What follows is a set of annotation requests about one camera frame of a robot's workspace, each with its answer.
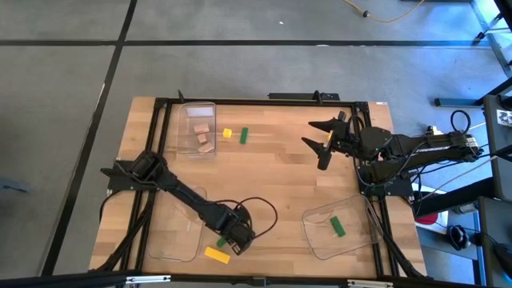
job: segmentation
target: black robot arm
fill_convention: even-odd
[[[379,127],[363,127],[355,134],[350,131],[351,124],[363,126],[361,119],[350,117],[345,121],[345,118],[346,114],[340,112],[338,118],[309,122],[311,126],[330,133],[326,144],[308,138],[302,140],[318,155],[320,170],[327,169],[333,152],[353,157],[359,181],[372,188],[388,185],[409,170],[437,162],[474,162],[483,152],[471,135],[461,131],[408,137]],[[355,164],[355,159],[360,161],[360,165]]]
[[[195,193],[179,181],[167,168],[164,157],[144,151],[128,167],[116,162],[116,169],[103,168],[110,178],[121,178],[136,190],[164,190],[196,211],[206,227],[223,237],[233,251],[240,255],[249,248],[255,233],[251,228],[250,215],[243,205],[231,209],[220,202],[212,202]]]

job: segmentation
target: wooden block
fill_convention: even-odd
[[[194,126],[194,132],[196,134],[208,133],[208,132],[210,132],[210,128],[208,127],[208,124],[206,124],[206,123],[197,124],[196,126]]]
[[[206,139],[206,134],[199,134],[198,140],[199,140],[199,143],[201,143],[201,144],[208,142],[208,139]]]
[[[198,151],[201,153],[208,153],[214,150],[214,146],[211,145],[210,142],[207,142],[205,145],[198,148]]]

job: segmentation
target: gray concrete floor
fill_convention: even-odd
[[[116,39],[129,1],[0,1],[0,38]],[[413,3],[358,2],[391,18]],[[341,1],[140,1],[129,39],[471,40],[480,26],[469,4],[425,3],[401,22],[361,18]],[[0,175],[34,188],[1,190],[0,278],[38,273],[62,196],[109,65],[111,47],[0,48]],[[107,179],[135,96],[264,98],[269,92],[339,93],[388,102],[396,133],[428,125],[449,131],[452,109],[436,97],[479,98],[505,80],[490,48],[130,47],[125,48],[84,176],[56,273],[87,270]],[[474,123],[480,110],[468,110]],[[486,143],[484,127],[472,131]],[[437,184],[474,164],[429,174]],[[483,167],[455,189],[490,174]]]

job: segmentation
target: transparent container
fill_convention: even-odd
[[[327,260],[334,256],[374,244],[382,239],[382,228],[378,224],[370,202],[361,195],[307,210],[302,215],[306,239],[314,256]],[[339,237],[331,219],[337,217],[345,231]]]
[[[206,199],[206,190],[191,187]],[[204,226],[199,215],[171,193],[160,190],[158,203],[151,217],[148,255],[159,260],[190,262],[195,259],[201,244]]]
[[[178,136],[176,149],[179,154],[191,158],[207,158],[215,156],[217,151],[217,110],[212,102],[189,102],[181,105],[179,109]],[[208,126],[208,132],[198,133],[194,130],[198,126]],[[206,142],[212,145],[209,151],[200,151],[205,143],[198,138],[206,137]]]

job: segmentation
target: green rectangular block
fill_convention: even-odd
[[[218,241],[217,241],[217,247],[218,248],[221,248],[222,246],[224,246],[224,244],[226,244],[226,240],[224,238],[220,238]]]
[[[345,230],[343,229],[342,224],[339,222],[338,217],[332,217],[330,219],[330,224],[333,226],[334,231],[338,234],[338,237],[345,236]]]
[[[247,142],[247,134],[249,133],[249,128],[242,128],[242,135],[240,135],[240,144],[246,144]]]

